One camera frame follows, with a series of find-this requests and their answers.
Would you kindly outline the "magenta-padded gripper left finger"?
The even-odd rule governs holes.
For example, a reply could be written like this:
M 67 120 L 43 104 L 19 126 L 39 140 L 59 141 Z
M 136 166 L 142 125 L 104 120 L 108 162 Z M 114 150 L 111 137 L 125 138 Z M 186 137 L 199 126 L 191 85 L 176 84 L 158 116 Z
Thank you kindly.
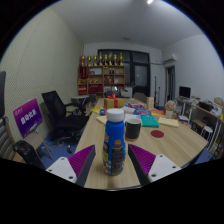
M 90 145 L 69 158 L 60 157 L 46 171 L 83 187 L 95 155 L 95 146 Z

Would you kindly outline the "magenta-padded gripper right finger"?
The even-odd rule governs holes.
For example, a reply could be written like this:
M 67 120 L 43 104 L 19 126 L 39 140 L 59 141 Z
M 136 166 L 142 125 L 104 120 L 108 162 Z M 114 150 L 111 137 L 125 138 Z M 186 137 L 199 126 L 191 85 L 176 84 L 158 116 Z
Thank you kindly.
M 164 154 L 154 155 L 133 144 L 128 145 L 128 154 L 142 186 L 180 170 L 180 167 Z

